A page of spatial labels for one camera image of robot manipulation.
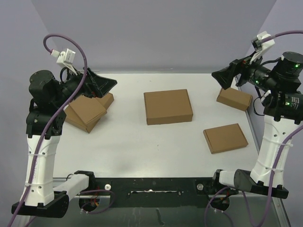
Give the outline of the large cardboard box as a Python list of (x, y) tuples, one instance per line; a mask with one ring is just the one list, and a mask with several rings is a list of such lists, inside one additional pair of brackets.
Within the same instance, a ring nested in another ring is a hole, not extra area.
[(145, 92), (147, 125), (191, 122), (193, 109), (187, 89)]

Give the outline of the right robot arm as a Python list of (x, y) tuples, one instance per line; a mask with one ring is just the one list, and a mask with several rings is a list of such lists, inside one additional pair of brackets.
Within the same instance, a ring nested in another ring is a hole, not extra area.
[(247, 56), (232, 61), (228, 67), (211, 75), (223, 89), (230, 88), (233, 78), (240, 76), (238, 87), (249, 82), (264, 92), (264, 133), (258, 159), (251, 171), (218, 169), (210, 182), (211, 189), (222, 193), (227, 186), (243, 192), (285, 199), (284, 168), (291, 141), (303, 129), (303, 95), (298, 91), (303, 56), (284, 52), (268, 69), (262, 59)]

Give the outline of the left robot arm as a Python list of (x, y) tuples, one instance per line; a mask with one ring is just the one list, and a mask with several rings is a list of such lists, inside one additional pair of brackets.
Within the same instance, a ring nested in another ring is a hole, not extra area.
[(91, 70), (86, 77), (77, 72), (66, 82), (59, 82), (49, 70), (35, 72), (29, 79), (33, 97), (26, 119), (28, 165), (27, 180), (19, 202), (12, 205), (13, 215), (62, 218), (69, 202), (84, 192), (96, 189), (92, 171), (76, 171), (71, 179), (53, 187), (56, 150), (66, 114), (63, 110), (74, 99), (85, 96), (102, 98), (117, 85), (114, 79), (100, 77)]

